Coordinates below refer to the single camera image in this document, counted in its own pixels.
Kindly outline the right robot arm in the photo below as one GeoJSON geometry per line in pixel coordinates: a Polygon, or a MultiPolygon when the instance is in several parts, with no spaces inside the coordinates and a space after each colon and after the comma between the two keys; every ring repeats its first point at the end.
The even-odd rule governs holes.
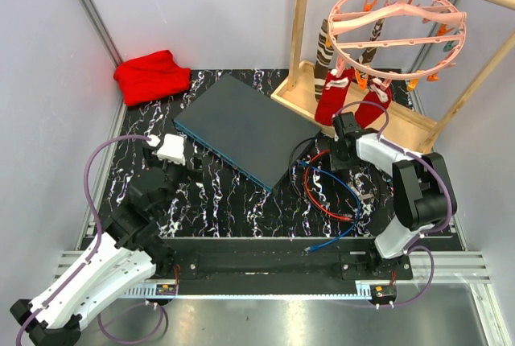
{"type": "Polygon", "coordinates": [[[420,154],[391,142],[377,130],[362,128],[351,112],[338,113],[332,124],[332,170],[370,163],[393,180],[395,217],[374,239],[364,258],[365,272],[384,278],[420,238],[444,229],[455,215],[457,202],[445,160],[438,153],[420,154]]]}

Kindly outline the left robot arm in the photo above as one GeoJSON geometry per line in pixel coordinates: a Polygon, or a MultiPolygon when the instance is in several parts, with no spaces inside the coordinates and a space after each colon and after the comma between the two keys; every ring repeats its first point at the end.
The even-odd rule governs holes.
{"type": "Polygon", "coordinates": [[[91,320],[132,286],[175,276],[175,251],[160,237],[179,185],[201,173],[184,147],[146,147],[146,167],[129,181],[120,205],[82,255],[43,293],[10,313],[34,345],[74,345],[91,320]]]}

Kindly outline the red sock right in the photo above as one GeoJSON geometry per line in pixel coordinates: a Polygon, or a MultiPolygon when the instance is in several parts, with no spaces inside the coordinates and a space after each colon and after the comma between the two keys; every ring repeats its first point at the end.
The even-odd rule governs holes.
{"type": "Polygon", "coordinates": [[[393,95],[390,88],[383,90],[376,84],[372,84],[355,112],[355,118],[359,126],[367,128],[376,121],[384,113],[379,107],[388,109],[392,99],[393,95]]]}

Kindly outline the red sock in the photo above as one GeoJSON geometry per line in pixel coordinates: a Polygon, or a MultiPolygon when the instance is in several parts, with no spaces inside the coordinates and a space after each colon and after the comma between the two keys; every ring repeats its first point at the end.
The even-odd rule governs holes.
{"type": "Polygon", "coordinates": [[[379,107],[388,109],[392,99],[393,95],[390,88],[383,90],[376,84],[372,84],[355,112],[355,118],[359,126],[367,128],[376,121],[384,113],[379,107]]]}
{"type": "Polygon", "coordinates": [[[336,68],[328,72],[315,111],[315,120],[326,126],[332,125],[332,116],[344,105],[348,88],[355,75],[353,68],[343,70],[338,76],[337,73],[336,68]]]}

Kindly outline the red sock left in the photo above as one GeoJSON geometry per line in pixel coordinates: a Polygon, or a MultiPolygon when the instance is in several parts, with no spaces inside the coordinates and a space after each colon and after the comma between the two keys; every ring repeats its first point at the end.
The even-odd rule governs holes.
{"type": "Polygon", "coordinates": [[[344,105],[348,88],[355,75],[353,68],[343,70],[338,76],[337,73],[336,68],[328,72],[315,111],[315,120],[326,126],[332,125],[332,116],[344,105]]]}

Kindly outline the red folded cloth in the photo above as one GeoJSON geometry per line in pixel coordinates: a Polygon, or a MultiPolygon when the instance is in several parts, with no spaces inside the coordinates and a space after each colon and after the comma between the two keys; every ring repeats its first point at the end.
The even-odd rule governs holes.
{"type": "Polygon", "coordinates": [[[113,78],[130,107],[186,92],[191,69],[180,67],[169,50],[162,50],[127,60],[116,68],[113,78]]]}

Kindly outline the brown striped sock back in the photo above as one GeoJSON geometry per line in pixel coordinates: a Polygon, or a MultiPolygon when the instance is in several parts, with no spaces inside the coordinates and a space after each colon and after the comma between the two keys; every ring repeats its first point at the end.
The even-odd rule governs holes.
{"type": "MultiPolygon", "coordinates": [[[[385,21],[384,19],[379,19],[375,22],[372,32],[371,32],[371,35],[369,37],[369,42],[375,42],[379,39],[381,32],[382,32],[383,25],[384,25],[384,21],[385,21]]],[[[369,65],[369,64],[371,64],[376,53],[377,53],[377,47],[367,47],[365,50],[363,50],[361,55],[358,57],[357,61],[360,64],[369,65]]]]}

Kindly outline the brown striped sock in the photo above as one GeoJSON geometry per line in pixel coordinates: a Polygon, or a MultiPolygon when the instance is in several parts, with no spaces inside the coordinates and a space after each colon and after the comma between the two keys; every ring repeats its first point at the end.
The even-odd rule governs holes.
{"type": "MultiPolygon", "coordinates": [[[[379,19],[375,22],[372,32],[371,32],[371,35],[369,37],[369,42],[375,42],[379,39],[381,32],[382,32],[383,25],[384,25],[384,21],[385,21],[384,19],[379,19]]],[[[357,61],[360,64],[369,65],[369,64],[371,64],[376,53],[377,53],[377,47],[367,47],[365,50],[363,50],[361,55],[358,57],[357,61]]]]}
{"type": "Polygon", "coordinates": [[[322,97],[323,87],[325,85],[329,64],[332,61],[333,54],[334,49],[328,35],[328,20],[324,19],[319,32],[314,66],[314,89],[316,101],[319,101],[322,97]]]}

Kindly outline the brown striped sock front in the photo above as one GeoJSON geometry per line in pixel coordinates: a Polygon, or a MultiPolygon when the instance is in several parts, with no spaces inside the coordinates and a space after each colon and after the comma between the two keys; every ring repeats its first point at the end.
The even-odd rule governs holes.
{"type": "Polygon", "coordinates": [[[314,66],[314,89],[316,101],[319,101],[322,97],[323,87],[325,85],[329,64],[332,61],[333,54],[334,49],[328,35],[328,20],[324,19],[319,32],[314,66]]]}

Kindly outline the pink round clip hanger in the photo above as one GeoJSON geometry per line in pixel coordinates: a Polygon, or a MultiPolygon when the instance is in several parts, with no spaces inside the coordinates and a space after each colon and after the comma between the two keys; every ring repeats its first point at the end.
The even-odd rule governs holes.
{"type": "Polygon", "coordinates": [[[383,90],[394,80],[407,80],[412,87],[422,79],[437,80],[445,68],[455,66],[463,48],[467,15],[449,0],[339,0],[328,16],[328,35],[337,56],[336,69],[353,68],[361,89],[376,84],[383,90]],[[373,26],[384,19],[379,39],[369,42],[373,26]],[[389,56],[445,45],[441,59],[430,67],[395,72],[385,66],[389,56]],[[371,64],[357,60],[367,47],[377,47],[371,64]]]}

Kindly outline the wooden drying rack frame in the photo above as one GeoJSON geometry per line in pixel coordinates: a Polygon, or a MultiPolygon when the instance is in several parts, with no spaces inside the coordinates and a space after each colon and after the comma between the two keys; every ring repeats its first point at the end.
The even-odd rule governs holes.
{"type": "MultiPolygon", "coordinates": [[[[510,10],[514,8],[514,0],[483,1],[503,6],[510,10]]],[[[295,0],[289,75],[275,89],[271,98],[308,121],[313,122],[315,120],[316,107],[314,64],[308,60],[300,59],[306,10],[307,0],[295,0]]],[[[386,136],[416,151],[423,153],[430,151],[444,128],[471,99],[474,92],[495,71],[497,65],[513,49],[514,35],[510,35],[437,122],[402,105],[393,103],[389,107],[390,123],[385,128],[386,136]]]]}

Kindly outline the dark blue network switch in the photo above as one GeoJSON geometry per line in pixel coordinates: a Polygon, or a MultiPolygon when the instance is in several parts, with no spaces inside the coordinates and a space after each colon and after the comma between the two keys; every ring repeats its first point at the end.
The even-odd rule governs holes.
{"type": "Polygon", "coordinates": [[[237,78],[224,74],[174,119],[175,128],[267,192],[290,167],[290,154],[319,127],[237,78]]]}

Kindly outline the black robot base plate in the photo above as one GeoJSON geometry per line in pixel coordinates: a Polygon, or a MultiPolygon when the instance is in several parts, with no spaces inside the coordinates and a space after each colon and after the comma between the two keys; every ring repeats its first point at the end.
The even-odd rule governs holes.
{"type": "Polygon", "coordinates": [[[313,238],[175,238],[164,271],[131,282],[126,297],[170,299],[368,299],[373,284],[417,282],[416,257],[461,252],[456,237],[425,238],[398,260],[372,260],[370,238],[343,238],[314,253],[313,238]]]}

